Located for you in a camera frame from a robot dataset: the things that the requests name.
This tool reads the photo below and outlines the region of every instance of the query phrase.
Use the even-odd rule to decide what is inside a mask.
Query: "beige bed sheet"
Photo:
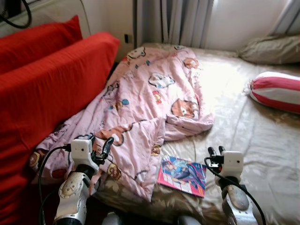
[[[145,44],[170,51],[172,45]],[[206,133],[167,142],[163,153],[203,163],[209,146],[244,154],[244,183],[259,202],[269,224],[300,224],[300,117],[251,100],[243,90],[256,75],[281,71],[299,76],[299,65],[261,66],[245,62],[233,52],[194,49],[214,89],[215,124]],[[155,185],[147,203],[112,179],[105,181],[95,197],[102,202],[157,220],[171,222],[178,215],[193,215],[203,225],[225,225],[221,190],[207,172],[205,198],[197,198]]]

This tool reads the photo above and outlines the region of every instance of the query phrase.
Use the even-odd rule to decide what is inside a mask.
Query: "red and white striped pillow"
[[[300,77],[264,72],[251,82],[250,89],[251,98],[259,103],[300,113]]]

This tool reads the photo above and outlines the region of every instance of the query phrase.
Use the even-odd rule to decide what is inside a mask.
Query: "white curtain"
[[[212,0],[137,0],[136,45],[145,42],[202,47]]]
[[[292,0],[283,15],[280,23],[271,33],[276,34],[299,34],[300,33],[300,0]]]

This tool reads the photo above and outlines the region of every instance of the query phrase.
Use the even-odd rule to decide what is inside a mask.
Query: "black cable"
[[[39,225],[44,225],[45,224],[45,218],[44,218],[44,204],[46,203],[47,199],[53,195],[54,193],[57,193],[57,190],[52,191],[50,194],[46,196],[46,198],[43,200],[41,207],[39,208],[39,213],[38,213],[38,224]]]
[[[262,224],[263,224],[263,225],[267,225],[267,222],[266,222],[266,218],[265,218],[265,216],[264,216],[264,213],[263,213],[261,207],[259,206],[259,204],[257,203],[257,201],[255,200],[255,198],[254,198],[254,197],[253,197],[253,196],[252,196],[245,188],[243,188],[240,184],[235,183],[235,182],[233,182],[232,180],[230,180],[230,179],[228,179],[228,178],[226,178],[226,177],[223,177],[223,176],[221,176],[220,174],[218,174],[218,173],[216,173],[215,171],[213,171],[213,170],[208,166],[207,159],[211,160],[211,158],[210,158],[210,157],[204,158],[204,163],[205,163],[206,167],[209,169],[209,171],[211,171],[215,176],[217,176],[217,177],[219,177],[219,178],[221,178],[221,179],[226,180],[226,181],[229,182],[231,185],[234,185],[234,186],[238,187],[239,189],[241,189],[243,192],[245,192],[245,194],[248,195],[249,198],[250,198],[250,199],[253,201],[253,203],[256,205],[256,207],[257,207],[259,213],[261,214],[261,217],[262,217]]]
[[[31,15],[31,11],[30,8],[28,6],[28,3],[26,2],[26,0],[22,0],[26,11],[27,11],[27,15],[28,15],[28,21],[25,25],[18,25],[18,24],[14,24],[13,22],[10,22],[8,19],[6,19],[5,17],[3,17],[2,15],[0,15],[0,19],[2,19],[4,22],[8,23],[9,25],[19,28],[19,29],[25,29],[28,28],[31,25],[32,22],[32,15]]]
[[[49,153],[47,154],[47,156],[45,157],[45,159],[44,159],[44,161],[43,161],[43,163],[41,165],[41,168],[39,169],[38,182],[37,183],[38,183],[39,198],[40,198],[40,201],[41,201],[42,204],[43,204],[43,195],[42,195],[42,186],[41,186],[41,183],[42,183],[42,174],[43,174],[43,170],[44,170],[44,167],[46,165],[46,162],[47,162],[48,158],[51,156],[51,154],[53,152],[55,152],[57,149],[65,149],[65,148],[66,148],[66,146],[61,146],[61,147],[57,147],[57,148],[54,148],[51,151],[49,151]],[[42,210],[42,220],[43,220],[42,224],[44,224],[45,223],[45,216],[44,216],[43,208],[41,208],[41,210]]]

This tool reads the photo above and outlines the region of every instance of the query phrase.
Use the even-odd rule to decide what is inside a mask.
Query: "book cover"
[[[204,198],[206,166],[172,156],[163,156],[159,184]]]

